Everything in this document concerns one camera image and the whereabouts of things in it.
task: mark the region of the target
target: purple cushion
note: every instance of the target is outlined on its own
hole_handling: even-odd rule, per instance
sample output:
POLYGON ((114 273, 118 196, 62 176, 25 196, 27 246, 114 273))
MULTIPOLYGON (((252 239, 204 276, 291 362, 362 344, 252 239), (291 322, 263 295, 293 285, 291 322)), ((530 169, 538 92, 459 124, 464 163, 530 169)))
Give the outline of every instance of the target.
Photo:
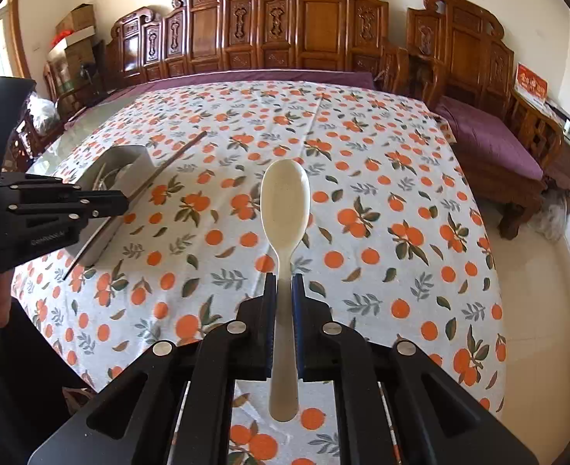
POLYGON ((457 145, 523 177, 541 180, 543 171, 498 117, 443 96, 436 113, 449 121, 457 145))
POLYGON ((172 79, 156 80, 155 82, 142 83, 118 91, 107 101, 113 101, 126 94, 143 94, 172 87, 198 85, 200 83, 221 82, 252 82, 253 80, 284 80, 285 82, 316 82, 343 85, 346 87, 359 87, 361 89, 374 90, 373 75, 370 72, 333 72, 324 70, 231 70, 226 72, 199 73, 172 79))

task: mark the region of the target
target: plastic bag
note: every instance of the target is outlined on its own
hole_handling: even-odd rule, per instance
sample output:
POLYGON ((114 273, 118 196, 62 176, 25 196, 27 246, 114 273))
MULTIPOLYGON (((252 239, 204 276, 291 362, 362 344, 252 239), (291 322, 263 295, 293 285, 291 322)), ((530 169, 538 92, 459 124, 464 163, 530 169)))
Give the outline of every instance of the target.
POLYGON ((44 136, 61 122, 54 103, 40 98, 35 92, 29 98, 28 109, 33 117, 33 127, 39 136, 44 136))
POLYGON ((549 241, 557 241, 565 232, 567 199, 562 190, 549 189, 543 194, 544 204, 528 224, 549 241))

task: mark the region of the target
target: chopstick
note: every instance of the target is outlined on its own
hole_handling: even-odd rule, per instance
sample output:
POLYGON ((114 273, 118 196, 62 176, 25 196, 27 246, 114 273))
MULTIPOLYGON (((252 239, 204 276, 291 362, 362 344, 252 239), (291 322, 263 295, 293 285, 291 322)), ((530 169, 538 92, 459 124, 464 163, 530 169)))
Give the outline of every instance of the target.
MULTIPOLYGON (((174 161, 179 159, 185 153, 185 151, 188 150, 188 148, 196 145, 206 134, 207 133, 205 131, 201 131, 195 138, 193 138, 190 142, 186 143, 182 148, 180 148, 180 150, 177 150, 171 157, 169 157, 165 162, 163 162, 160 166, 158 166, 154 170, 154 172, 138 187, 138 189, 136 189, 128 197, 128 203, 132 203, 138 196, 140 196, 145 191, 145 189, 149 187, 166 168, 171 166, 171 164, 173 164, 174 161)), ((97 241, 101 233, 104 232, 104 230, 113 222, 115 218, 116 217, 108 217, 106 221, 104 221, 104 223, 101 224, 100 227, 98 227, 98 229, 93 233, 93 236, 91 236, 87 241, 87 243, 85 243, 85 245, 80 249, 78 255, 76 256, 76 258, 70 265, 69 269, 67 270, 67 273, 63 277, 63 281, 67 279, 67 276, 69 276, 69 274, 76 267, 76 265, 78 265, 78 262, 80 262, 80 259, 84 256, 87 250, 97 241)))

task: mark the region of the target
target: metal bolt head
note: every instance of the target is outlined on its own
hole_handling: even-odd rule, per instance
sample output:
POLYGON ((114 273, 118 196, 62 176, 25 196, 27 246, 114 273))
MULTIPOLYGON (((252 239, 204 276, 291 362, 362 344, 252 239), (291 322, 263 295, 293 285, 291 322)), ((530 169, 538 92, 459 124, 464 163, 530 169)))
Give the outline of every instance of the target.
POLYGON ((152 348, 154 355, 157 355, 158 357, 162 356, 165 357, 166 355, 171 353, 172 350, 173 347, 171 346, 171 343, 169 343, 168 341, 158 341, 156 344, 154 344, 154 347, 152 348))
POLYGON ((246 330, 246 324, 238 320, 231 322, 227 326, 227 332, 229 334, 241 334, 245 330, 246 330))
POLYGON ((397 352, 406 357, 411 357, 416 353, 416 346, 410 341, 399 341, 397 343, 397 352))
POLYGON ((339 335, 341 334, 342 328, 339 324, 336 324, 334 322, 328 322, 326 324, 323 325, 323 327, 321 328, 324 332, 324 334, 328 334, 328 335, 339 335))

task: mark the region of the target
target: purple seat cushion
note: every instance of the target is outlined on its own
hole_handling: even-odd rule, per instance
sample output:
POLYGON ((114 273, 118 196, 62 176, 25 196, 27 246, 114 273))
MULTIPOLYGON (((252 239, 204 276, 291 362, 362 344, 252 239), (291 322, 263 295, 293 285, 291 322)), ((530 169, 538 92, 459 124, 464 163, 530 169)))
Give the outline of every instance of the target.
POLYGON ((523 177, 541 180, 543 171, 498 117, 443 96, 436 113, 449 121, 457 145, 523 177))

